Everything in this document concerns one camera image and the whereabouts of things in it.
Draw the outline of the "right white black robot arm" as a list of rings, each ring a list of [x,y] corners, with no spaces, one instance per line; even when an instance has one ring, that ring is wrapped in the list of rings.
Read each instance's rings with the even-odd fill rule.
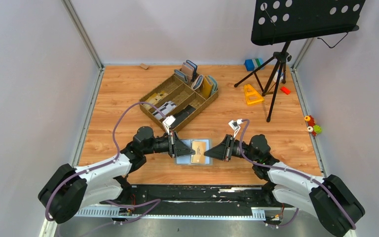
[[[336,175],[313,176],[295,170],[276,159],[264,135],[255,135],[249,143],[227,134],[224,140],[204,153],[222,161],[231,157],[248,160],[255,175],[266,180],[270,198],[294,206],[316,217],[336,237],[355,228],[365,209]]]

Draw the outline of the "white gold VIP card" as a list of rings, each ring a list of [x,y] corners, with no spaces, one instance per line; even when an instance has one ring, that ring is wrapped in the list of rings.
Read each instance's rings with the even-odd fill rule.
[[[195,150],[195,154],[191,156],[191,164],[205,164],[206,156],[204,153],[207,149],[206,141],[192,141],[191,148]]]

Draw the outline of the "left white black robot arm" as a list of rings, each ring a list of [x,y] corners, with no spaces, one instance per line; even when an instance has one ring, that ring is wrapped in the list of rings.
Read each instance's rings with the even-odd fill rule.
[[[118,154],[92,165],[58,167],[38,194],[47,221],[67,222],[84,207],[123,197],[129,187],[126,176],[140,167],[146,155],[167,153],[170,157],[194,155],[175,131],[155,137],[153,129],[140,127]]]

